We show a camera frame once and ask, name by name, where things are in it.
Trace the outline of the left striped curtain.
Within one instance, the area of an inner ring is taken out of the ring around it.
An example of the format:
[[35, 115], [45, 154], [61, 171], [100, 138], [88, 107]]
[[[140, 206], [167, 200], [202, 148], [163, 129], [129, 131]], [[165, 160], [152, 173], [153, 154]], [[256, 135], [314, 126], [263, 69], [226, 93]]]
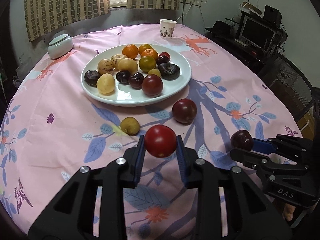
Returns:
[[69, 24], [110, 12], [110, 0], [24, 0], [30, 42]]

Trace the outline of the yellow potato-like fruit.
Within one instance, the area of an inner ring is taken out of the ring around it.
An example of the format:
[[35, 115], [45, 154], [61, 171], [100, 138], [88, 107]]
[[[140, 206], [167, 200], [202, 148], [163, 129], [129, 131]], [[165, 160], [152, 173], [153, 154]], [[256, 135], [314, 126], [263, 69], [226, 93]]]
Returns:
[[134, 59], [125, 58], [119, 61], [117, 66], [119, 71], [129, 71], [131, 75], [138, 72], [138, 64]]

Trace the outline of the yellow pepino melon with stem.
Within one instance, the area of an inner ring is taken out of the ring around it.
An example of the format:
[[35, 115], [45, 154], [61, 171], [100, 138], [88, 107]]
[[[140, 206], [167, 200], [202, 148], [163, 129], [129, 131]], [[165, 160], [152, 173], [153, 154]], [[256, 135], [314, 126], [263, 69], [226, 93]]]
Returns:
[[127, 59], [127, 56], [124, 54], [115, 54], [111, 57], [111, 61], [113, 63], [114, 69], [118, 69], [118, 64], [120, 63], [121, 60]]

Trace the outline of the dark red plum front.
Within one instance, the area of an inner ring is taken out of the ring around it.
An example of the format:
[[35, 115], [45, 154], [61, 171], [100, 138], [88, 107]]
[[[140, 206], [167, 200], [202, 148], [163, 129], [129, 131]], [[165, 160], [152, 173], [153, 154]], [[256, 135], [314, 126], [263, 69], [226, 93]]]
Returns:
[[134, 89], [141, 89], [143, 81], [144, 75], [140, 72], [136, 72], [129, 77], [129, 85]]

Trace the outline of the plain yellow pepino melon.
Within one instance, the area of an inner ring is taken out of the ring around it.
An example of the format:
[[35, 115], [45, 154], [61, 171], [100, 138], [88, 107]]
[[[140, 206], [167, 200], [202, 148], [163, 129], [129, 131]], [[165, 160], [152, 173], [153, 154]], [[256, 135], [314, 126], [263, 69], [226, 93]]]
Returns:
[[112, 93], [115, 89], [116, 82], [114, 77], [111, 74], [103, 74], [97, 80], [97, 89], [101, 94]]

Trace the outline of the bright red tomato small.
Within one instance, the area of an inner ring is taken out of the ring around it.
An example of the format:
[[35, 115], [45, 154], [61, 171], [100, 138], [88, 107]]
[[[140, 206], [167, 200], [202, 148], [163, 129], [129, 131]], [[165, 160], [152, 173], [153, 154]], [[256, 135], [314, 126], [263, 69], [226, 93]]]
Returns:
[[159, 54], [159, 57], [161, 57], [161, 56], [167, 57], [169, 61], [170, 61], [170, 59], [171, 59], [170, 54], [167, 53], [167, 52], [165, 52], [165, 51], [163, 51], [163, 52], [161, 52], [161, 53]]

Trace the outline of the green-yellow tomato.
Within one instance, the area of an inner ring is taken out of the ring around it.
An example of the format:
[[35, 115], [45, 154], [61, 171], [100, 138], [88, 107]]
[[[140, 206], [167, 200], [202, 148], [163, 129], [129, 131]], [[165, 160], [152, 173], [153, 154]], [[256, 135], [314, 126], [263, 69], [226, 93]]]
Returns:
[[142, 72], [147, 73], [156, 67], [156, 60], [151, 56], [143, 56], [139, 60], [139, 67]]

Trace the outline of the small yellow fruit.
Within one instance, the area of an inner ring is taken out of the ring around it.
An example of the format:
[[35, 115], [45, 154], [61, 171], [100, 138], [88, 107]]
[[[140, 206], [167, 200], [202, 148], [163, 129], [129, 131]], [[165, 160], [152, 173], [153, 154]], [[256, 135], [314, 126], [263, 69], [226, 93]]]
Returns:
[[148, 71], [148, 75], [157, 75], [158, 77], [161, 77], [161, 73], [158, 69], [153, 68]]

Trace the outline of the dark mottled passion fruit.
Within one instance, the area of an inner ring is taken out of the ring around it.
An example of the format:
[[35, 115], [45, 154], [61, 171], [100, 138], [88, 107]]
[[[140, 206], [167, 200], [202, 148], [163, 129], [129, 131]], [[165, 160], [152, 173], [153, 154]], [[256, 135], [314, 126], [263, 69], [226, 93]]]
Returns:
[[97, 81], [101, 74], [96, 70], [88, 70], [84, 74], [84, 81], [91, 87], [97, 87]]

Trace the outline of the small orange left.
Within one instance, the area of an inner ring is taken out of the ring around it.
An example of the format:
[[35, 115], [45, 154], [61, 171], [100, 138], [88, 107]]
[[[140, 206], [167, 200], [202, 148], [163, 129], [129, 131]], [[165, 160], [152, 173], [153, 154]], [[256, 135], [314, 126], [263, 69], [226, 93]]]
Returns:
[[141, 55], [147, 49], [152, 49], [152, 46], [149, 44], [141, 44], [138, 48], [139, 54]]

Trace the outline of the dark cherry plum small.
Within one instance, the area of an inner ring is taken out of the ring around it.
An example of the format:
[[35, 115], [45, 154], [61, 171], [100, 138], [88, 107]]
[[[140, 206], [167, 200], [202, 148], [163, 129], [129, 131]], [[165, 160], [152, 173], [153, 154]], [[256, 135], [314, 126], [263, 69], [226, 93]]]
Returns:
[[243, 150], [251, 151], [254, 145], [254, 141], [250, 133], [245, 130], [238, 130], [231, 136], [232, 148], [240, 148]]

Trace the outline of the striped pepino melon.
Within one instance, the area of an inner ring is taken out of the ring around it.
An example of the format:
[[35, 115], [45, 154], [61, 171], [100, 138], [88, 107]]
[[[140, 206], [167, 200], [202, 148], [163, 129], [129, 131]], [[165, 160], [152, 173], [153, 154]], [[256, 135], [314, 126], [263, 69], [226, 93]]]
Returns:
[[102, 59], [98, 63], [98, 72], [103, 74], [112, 74], [114, 70], [114, 64], [110, 59]]

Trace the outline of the large orange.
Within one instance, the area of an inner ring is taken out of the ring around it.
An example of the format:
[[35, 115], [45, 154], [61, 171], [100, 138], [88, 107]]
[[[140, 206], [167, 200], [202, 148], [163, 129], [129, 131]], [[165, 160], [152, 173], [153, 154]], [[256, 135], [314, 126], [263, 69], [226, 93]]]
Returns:
[[122, 49], [121, 53], [130, 59], [135, 59], [139, 54], [139, 50], [136, 45], [128, 44]]

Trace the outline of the small orange right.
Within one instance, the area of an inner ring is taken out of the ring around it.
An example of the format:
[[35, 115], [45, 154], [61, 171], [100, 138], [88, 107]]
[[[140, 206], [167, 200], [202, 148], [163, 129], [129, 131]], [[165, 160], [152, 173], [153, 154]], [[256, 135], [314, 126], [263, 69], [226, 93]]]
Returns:
[[144, 50], [142, 53], [141, 53], [141, 57], [143, 56], [150, 56], [152, 57], [153, 59], [157, 60], [158, 59], [158, 53], [156, 50], [152, 49], [152, 48], [149, 48], [149, 49], [146, 49]]

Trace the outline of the small orange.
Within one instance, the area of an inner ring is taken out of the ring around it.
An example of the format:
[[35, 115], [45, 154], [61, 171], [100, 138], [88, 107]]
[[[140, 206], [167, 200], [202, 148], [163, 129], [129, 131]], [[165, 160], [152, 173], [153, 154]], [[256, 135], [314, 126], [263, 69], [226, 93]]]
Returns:
[[153, 59], [157, 60], [158, 59], [158, 53], [156, 50], [152, 49], [152, 48], [149, 48], [149, 49], [146, 49], [144, 50], [142, 53], [141, 53], [141, 57], [143, 56], [150, 56], [152, 57]]
[[141, 44], [138, 48], [139, 54], [141, 55], [147, 49], [152, 49], [152, 46], [149, 44]]

